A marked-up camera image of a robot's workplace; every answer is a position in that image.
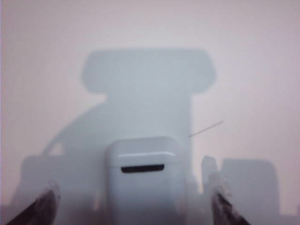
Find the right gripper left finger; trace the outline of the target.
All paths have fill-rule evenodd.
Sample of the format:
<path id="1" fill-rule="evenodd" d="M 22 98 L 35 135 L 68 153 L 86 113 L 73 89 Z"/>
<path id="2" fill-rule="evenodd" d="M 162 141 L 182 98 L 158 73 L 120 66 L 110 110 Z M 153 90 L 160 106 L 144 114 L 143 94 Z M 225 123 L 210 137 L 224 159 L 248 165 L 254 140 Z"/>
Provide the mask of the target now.
<path id="1" fill-rule="evenodd" d="M 1 207 L 2 225 L 52 225 L 60 204 L 60 187 L 50 180 L 37 194 L 21 192 Z"/>

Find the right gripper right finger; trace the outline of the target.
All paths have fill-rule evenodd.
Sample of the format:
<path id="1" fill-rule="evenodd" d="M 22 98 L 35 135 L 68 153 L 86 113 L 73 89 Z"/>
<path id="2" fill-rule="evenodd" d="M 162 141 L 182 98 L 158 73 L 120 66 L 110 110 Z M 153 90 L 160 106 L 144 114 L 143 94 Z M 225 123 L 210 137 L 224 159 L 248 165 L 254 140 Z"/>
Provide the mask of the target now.
<path id="1" fill-rule="evenodd" d="M 201 163 L 203 201 L 208 209 L 211 225 L 248 225 L 232 201 L 226 178 L 218 170 L 214 157 L 204 156 Z"/>

